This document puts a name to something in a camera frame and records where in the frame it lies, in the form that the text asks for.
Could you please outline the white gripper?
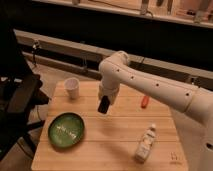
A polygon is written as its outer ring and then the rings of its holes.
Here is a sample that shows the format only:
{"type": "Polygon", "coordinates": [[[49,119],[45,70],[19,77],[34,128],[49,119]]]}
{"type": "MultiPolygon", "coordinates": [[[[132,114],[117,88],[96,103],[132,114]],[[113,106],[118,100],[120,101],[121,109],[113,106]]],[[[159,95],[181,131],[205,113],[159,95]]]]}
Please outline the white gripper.
{"type": "Polygon", "coordinates": [[[119,92],[119,89],[107,89],[107,88],[104,88],[102,85],[100,85],[98,97],[99,99],[102,99],[104,96],[106,96],[110,104],[113,105],[118,95],[118,92],[119,92]]]}

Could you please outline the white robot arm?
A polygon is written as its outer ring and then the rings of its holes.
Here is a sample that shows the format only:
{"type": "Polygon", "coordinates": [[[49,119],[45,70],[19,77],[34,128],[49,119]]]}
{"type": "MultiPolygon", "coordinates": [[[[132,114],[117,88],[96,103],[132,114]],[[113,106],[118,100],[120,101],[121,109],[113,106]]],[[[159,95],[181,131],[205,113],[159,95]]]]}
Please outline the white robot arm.
{"type": "Polygon", "coordinates": [[[125,84],[184,113],[205,127],[197,171],[213,171],[213,91],[140,72],[129,64],[129,55],[124,51],[117,51],[100,62],[98,111],[106,114],[115,102],[120,85],[125,84]]]}

